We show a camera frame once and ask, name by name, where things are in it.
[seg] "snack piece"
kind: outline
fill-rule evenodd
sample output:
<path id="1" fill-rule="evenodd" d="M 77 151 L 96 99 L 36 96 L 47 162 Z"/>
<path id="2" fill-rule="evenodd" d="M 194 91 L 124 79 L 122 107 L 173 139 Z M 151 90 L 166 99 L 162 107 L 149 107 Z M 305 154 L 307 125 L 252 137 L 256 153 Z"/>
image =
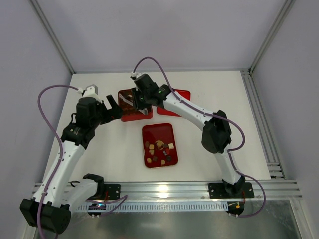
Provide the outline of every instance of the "snack piece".
<path id="1" fill-rule="evenodd" d="M 173 143 L 169 143 L 169 144 L 168 144 L 168 148 L 169 148 L 169 149 L 175 149 L 175 148 L 174 148 L 174 144 L 173 144 Z"/>
<path id="2" fill-rule="evenodd" d="M 163 141 L 156 141 L 156 146 L 158 147 L 158 148 L 162 148 L 162 146 L 163 146 L 163 144 L 164 144 L 164 142 Z"/>

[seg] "red plastic tray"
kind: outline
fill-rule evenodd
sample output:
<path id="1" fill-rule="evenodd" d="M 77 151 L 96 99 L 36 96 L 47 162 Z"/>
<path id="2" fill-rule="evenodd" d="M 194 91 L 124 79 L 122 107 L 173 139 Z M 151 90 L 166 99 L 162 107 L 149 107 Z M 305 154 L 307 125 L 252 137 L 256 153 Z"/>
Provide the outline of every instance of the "red plastic tray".
<path id="1" fill-rule="evenodd" d="M 166 167 L 172 166 L 178 163 L 178 155 L 176 149 L 176 143 L 174 138 L 173 127 L 169 123 L 153 124 L 146 125 L 142 128 L 142 138 L 143 138 L 143 150 L 144 150 L 144 164 L 148 168 L 157 168 L 157 167 Z M 157 141 L 162 141 L 164 144 L 174 144 L 174 149 L 170 149 L 168 156 L 171 157 L 171 161 L 167 160 L 167 157 L 164 155 L 165 148 L 157 148 Z M 150 148 L 147 147 L 146 142 L 153 144 L 155 147 L 154 155 L 150 154 Z"/>
<path id="2" fill-rule="evenodd" d="M 123 115 L 121 117 L 122 122 L 136 121 L 136 120 L 145 120 L 153 117 L 153 109 L 152 107 L 148 107 L 148 114 L 144 115 L 140 111 L 133 108 L 133 106 L 125 103 L 120 97 L 119 94 L 122 95 L 132 95 L 131 89 L 120 90 L 118 92 L 118 102 L 119 106 L 123 109 Z"/>
<path id="3" fill-rule="evenodd" d="M 186 99 L 190 100 L 190 91 L 186 91 L 186 90 L 176 90 L 176 91 L 179 92 Z M 179 116 L 180 117 L 180 115 L 178 115 L 172 111 L 165 110 L 159 106 L 157 107 L 156 112 L 160 115 Z"/>

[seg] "wire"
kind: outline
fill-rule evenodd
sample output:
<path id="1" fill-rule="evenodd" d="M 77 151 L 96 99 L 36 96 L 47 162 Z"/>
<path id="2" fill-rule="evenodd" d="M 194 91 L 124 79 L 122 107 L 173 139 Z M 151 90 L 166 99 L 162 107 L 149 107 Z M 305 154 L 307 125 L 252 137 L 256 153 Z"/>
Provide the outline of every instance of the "wire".
<path id="1" fill-rule="evenodd" d="M 109 198 L 109 192 L 108 191 L 106 191 L 106 193 L 105 193 L 105 198 L 104 198 L 104 202 L 106 202 L 107 200 L 108 200 L 108 198 Z"/>
<path id="2" fill-rule="evenodd" d="M 120 203 L 119 203 L 115 208 L 113 208 L 112 210 L 110 210 L 110 211 L 108 211 L 108 212 L 106 212 L 106 213 L 101 214 L 99 217 L 105 217 L 105 216 L 111 214 L 112 212 L 114 212 L 117 208 L 119 208 L 119 207 L 123 204 L 124 201 L 127 200 L 127 198 L 128 198 L 128 196 L 125 195 L 125 196 L 121 197 L 120 199 L 116 200 L 116 202 L 118 202 L 119 200 L 122 200 L 122 202 L 120 202 Z M 68 228 L 72 228 L 72 227 L 74 227 L 74 226 L 80 224 L 81 222 L 83 222 L 84 220 L 86 220 L 86 219 L 88 219 L 88 218 L 89 218 L 89 217 L 84 218 L 84 219 L 82 219 L 82 220 L 80 220 L 80 221 L 74 223 L 73 225 L 70 225 Z"/>
<path id="3" fill-rule="evenodd" d="M 239 172 L 239 171 L 237 170 L 237 168 L 235 167 L 235 164 L 234 164 L 234 162 L 233 162 L 233 159 L 232 159 L 232 157 L 231 157 L 231 155 L 230 155 L 230 152 L 231 152 L 231 151 L 237 151 L 237 150 L 241 149 L 241 148 L 244 146 L 244 144 L 245 144 L 245 142 L 246 142 L 246 137 L 245 137 L 244 131 L 243 131 L 243 130 L 239 127 L 239 125 L 237 125 L 235 122 L 233 122 L 233 121 L 231 121 L 231 120 L 229 120 L 229 119 L 227 119 L 227 118 L 225 118 L 225 117 L 218 116 L 218 115 L 216 115 L 216 114 L 207 113 L 207 112 L 205 112 L 205 111 L 202 111 L 202 110 L 200 110 L 200 109 L 198 109 L 198 108 L 196 108 L 196 107 L 190 105 L 188 102 L 184 101 L 183 99 L 181 99 L 181 98 L 175 93 L 175 90 L 174 90 L 173 87 L 171 86 L 171 84 L 170 84 L 170 82 L 169 82 L 169 80 L 168 80 L 168 77 L 167 77 L 167 75 L 166 75 L 166 73 L 165 73 L 163 67 L 160 65 L 160 63 L 159 63 L 155 58 L 153 58 L 153 57 L 151 57 L 151 56 L 146 56 L 146 57 L 142 58 L 142 59 L 136 64 L 136 66 L 135 66 L 135 68 L 134 68 L 134 70 L 133 70 L 133 73 L 137 70 L 138 66 L 139 66 L 144 60 L 146 60 L 146 59 L 153 60 L 153 61 L 157 64 L 157 66 L 159 67 L 160 71 L 162 72 L 162 74 L 163 74 L 163 76 L 164 76 L 164 78 L 165 78 L 165 80 L 166 80 L 166 82 L 167 82 L 167 85 L 168 85 L 170 91 L 173 93 L 173 95 L 176 97 L 176 99 L 178 99 L 180 102 L 184 103 L 185 105 L 187 105 L 187 106 L 190 107 L 191 109 L 195 110 L 196 112 L 203 114 L 204 116 L 212 116 L 212 117 L 215 117 L 215 118 L 218 118 L 218 119 L 227 121 L 227 122 L 229 122 L 230 124 L 232 124 L 233 126 L 235 126 L 235 127 L 239 130 L 239 132 L 240 132 L 240 134 L 241 134 L 241 136 L 242 136 L 242 142 L 241 142 L 241 144 L 240 144 L 237 148 L 232 148 L 232 149 L 229 149 L 229 150 L 227 151 L 227 153 L 228 153 L 228 155 L 229 155 L 230 162 L 231 162 L 232 167 L 234 168 L 234 170 L 235 170 L 236 173 L 238 173 L 238 174 L 241 175 L 241 176 L 244 176 L 244 177 L 247 177 L 247 178 L 250 178 L 250 179 L 254 180 L 254 181 L 259 185 L 259 187 L 260 187 L 260 189 L 262 190 L 263 195 L 264 195 L 264 201 L 263 201 L 263 204 L 262 204 L 261 208 L 260 208 L 257 212 L 255 212 L 255 213 L 252 213 L 252 214 L 250 214 L 250 215 L 245 215 L 245 216 L 237 216 L 237 215 L 234 215 L 234 214 L 233 214 L 233 216 L 240 217 L 240 218 L 249 218 L 249 217 L 252 217 L 252 216 L 257 215 L 258 213 L 260 213 L 260 212 L 263 210 L 263 208 L 265 207 L 265 204 L 266 204 L 266 193 L 265 193 L 265 190 L 264 190 L 263 186 L 262 186 L 255 178 L 253 178 L 253 177 L 251 177 L 251 176 L 248 176 L 248 175 L 245 175 L 245 174 Z"/>
<path id="4" fill-rule="evenodd" d="M 43 193 L 42 193 L 42 196 L 41 196 L 41 199 L 40 199 L 40 203 L 39 203 L 39 207 L 38 207 L 38 211 L 37 211 L 37 215 L 36 215 L 36 220 L 37 220 L 37 226 L 39 228 L 39 234 L 41 236 L 42 239 L 45 239 L 45 235 L 44 235 L 44 232 L 43 232 L 43 229 L 42 229 L 42 226 L 41 226 L 41 210 L 42 210 L 42 205 L 43 205 L 43 201 L 44 201 L 44 198 L 45 198 L 45 195 L 46 195 L 46 192 L 49 188 L 49 185 L 56 173 L 56 171 L 58 170 L 60 164 L 61 164 L 61 161 L 62 161 L 62 158 L 63 158 L 63 146 L 62 146 L 62 141 L 61 139 L 59 138 L 57 132 L 55 131 L 55 129 L 53 128 L 53 126 L 50 124 L 49 120 L 47 119 L 47 117 L 45 116 L 44 112 L 43 112 L 43 109 L 42 109 L 42 106 L 41 106 L 41 97 L 43 95 L 44 92 L 46 92 L 47 90 L 49 89 L 52 89 L 52 88 L 55 88 L 55 87 L 66 87 L 66 88 L 72 88 L 72 89 L 75 89 L 75 90 L 78 90 L 78 88 L 74 87 L 74 86 L 68 86 L 68 85 L 53 85 L 53 86 L 49 86 L 49 87 L 46 87 L 44 88 L 39 96 L 38 96 L 38 107 L 39 107 L 39 110 L 40 110 L 40 113 L 44 119 L 44 121 L 46 122 L 46 124 L 48 125 L 48 127 L 50 128 L 50 130 L 52 131 L 52 133 L 54 134 L 54 137 L 57 139 L 58 141 L 58 144 L 59 144 L 59 148 L 60 148 L 60 157 L 58 159 L 58 162 L 57 164 L 55 165 L 53 171 L 52 171 L 52 174 L 50 175 L 48 181 L 46 182 L 46 185 L 44 187 L 44 190 L 43 190 Z"/>
<path id="5" fill-rule="evenodd" d="M 73 183 L 80 183 L 80 181 L 71 181 L 70 184 L 73 188 L 75 188 L 75 185 Z"/>
<path id="6" fill-rule="evenodd" d="M 245 192 L 244 192 L 244 191 L 243 191 L 243 198 L 244 198 L 243 204 L 245 204 L 245 203 L 246 203 L 246 195 L 245 195 Z"/>
<path id="7" fill-rule="evenodd" d="M 119 199 L 117 199 L 117 200 L 114 200 L 114 201 L 111 201 L 111 202 L 103 202 L 103 203 L 101 203 L 101 202 L 99 202 L 99 201 L 94 201 L 94 200 L 86 200 L 86 202 L 98 203 L 98 204 L 112 204 L 112 203 L 117 203 L 117 202 L 119 202 L 119 201 L 121 201 L 121 200 L 123 200 L 124 198 L 127 198 L 127 197 L 128 197 L 128 196 L 125 195 L 125 196 L 123 196 L 123 197 L 121 197 L 121 198 L 119 198 Z"/>

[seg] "gray wall panel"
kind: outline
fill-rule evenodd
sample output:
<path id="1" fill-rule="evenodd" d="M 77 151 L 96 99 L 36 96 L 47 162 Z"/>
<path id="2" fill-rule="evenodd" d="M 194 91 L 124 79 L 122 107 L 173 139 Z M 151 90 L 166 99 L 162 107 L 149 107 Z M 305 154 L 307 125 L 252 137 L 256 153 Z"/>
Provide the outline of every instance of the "gray wall panel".
<path id="1" fill-rule="evenodd" d="M 284 0 L 39 0 L 75 71 L 248 68 Z M 144 69 L 156 69 L 152 62 Z"/>
<path id="2" fill-rule="evenodd" d="M 283 158 L 319 225 L 319 1 L 296 1 L 254 73 Z"/>
<path id="3" fill-rule="evenodd" d="M 71 74 L 26 0 L 0 7 L 0 238 L 21 238 L 19 210 L 44 174 L 53 135 L 37 109 L 46 86 L 67 84 Z M 44 111 L 57 126 L 66 91 L 43 96 Z"/>

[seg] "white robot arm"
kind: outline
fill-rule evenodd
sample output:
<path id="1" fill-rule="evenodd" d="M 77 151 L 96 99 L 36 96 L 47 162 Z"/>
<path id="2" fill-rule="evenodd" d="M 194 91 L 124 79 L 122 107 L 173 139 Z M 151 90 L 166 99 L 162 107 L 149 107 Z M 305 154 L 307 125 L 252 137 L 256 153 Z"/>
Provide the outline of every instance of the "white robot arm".
<path id="1" fill-rule="evenodd" d="M 222 171 L 226 191 L 230 196 L 237 194 L 241 185 L 244 184 L 245 178 L 235 171 L 229 159 L 229 153 L 231 153 L 228 152 L 231 148 L 229 123 L 209 116 L 213 114 L 212 111 L 194 104 L 181 96 L 177 91 L 172 92 L 168 85 L 158 87 L 147 74 L 139 74 L 137 77 L 131 78 L 136 84 L 136 87 L 132 88 L 135 108 L 142 109 L 149 105 L 160 106 L 179 114 L 196 125 L 203 132 L 202 145 L 206 150 L 215 154 Z M 214 115 L 227 118 L 226 114 L 221 110 L 214 113 Z"/>
<path id="2" fill-rule="evenodd" d="M 23 199 L 20 210 L 30 226 L 37 226 L 37 213 L 42 199 L 41 227 L 61 234 L 67 228 L 71 214 L 88 198 L 101 198 L 106 192 L 101 176 L 87 174 L 75 188 L 64 193 L 75 165 L 84 154 L 95 129 L 102 124 L 120 119 L 122 109 L 111 95 L 107 99 L 111 109 L 107 109 L 97 95 L 97 87 L 88 86 L 76 106 L 75 122 L 63 130 L 61 137 L 63 155 L 56 156 L 42 185 L 32 199 Z"/>

